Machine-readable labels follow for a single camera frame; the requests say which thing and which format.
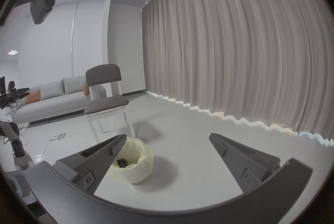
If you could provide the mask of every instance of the chair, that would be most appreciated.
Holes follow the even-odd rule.
[[[92,130],[97,143],[99,143],[100,140],[96,135],[92,121],[97,120],[101,132],[104,133],[100,119],[121,113],[124,115],[127,126],[130,126],[132,137],[136,138],[129,115],[127,115],[128,109],[126,106],[128,105],[129,101],[122,95],[120,83],[121,80],[122,78],[120,69],[115,64],[101,64],[86,71],[86,81],[89,87],[91,102],[86,107],[84,114],[87,116],[90,129]],[[98,97],[98,92],[96,91],[97,85],[110,82],[117,82],[119,95],[106,98]]]

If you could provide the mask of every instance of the white chair leg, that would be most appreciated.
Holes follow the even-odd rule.
[[[104,131],[103,131],[103,128],[102,128],[102,125],[101,125],[100,119],[98,119],[98,126],[99,126],[99,128],[100,128],[100,130],[101,130],[101,133],[103,134],[103,133],[104,133]]]
[[[133,129],[131,120],[130,120],[129,118],[126,117],[126,113],[124,113],[124,117],[125,117],[125,119],[126,119],[127,124],[130,126],[130,130],[131,130],[132,138],[136,138],[135,130]]]
[[[123,113],[123,115],[124,115],[124,119],[125,119],[125,124],[128,126],[129,124],[128,124],[128,120],[127,120],[127,118],[126,118],[126,114],[125,114],[125,112]]]
[[[95,132],[95,130],[94,130],[93,123],[90,121],[89,115],[86,115],[86,117],[87,117],[88,124],[89,124],[89,126],[90,126],[90,129],[91,129],[91,131],[92,131],[92,133],[93,133],[93,136],[94,136],[96,142],[97,142],[97,143],[100,143],[100,140],[98,139],[98,136],[96,135],[96,132]]]

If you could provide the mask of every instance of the gray curtain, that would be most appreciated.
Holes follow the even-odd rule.
[[[333,24],[325,0],[151,0],[146,89],[334,138]]]

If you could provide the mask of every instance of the square light panel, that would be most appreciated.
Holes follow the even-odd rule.
[[[9,54],[9,55],[15,55],[15,54],[17,54],[17,53],[18,53],[18,51],[11,50],[8,54]]]

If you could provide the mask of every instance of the yellow trash bag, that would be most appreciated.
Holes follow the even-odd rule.
[[[125,168],[120,168],[117,163],[117,160],[122,158],[128,162]],[[153,159],[154,155],[151,147],[144,144],[140,139],[127,137],[127,141],[111,165],[109,173],[116,180],[139,184],[152,172]]]

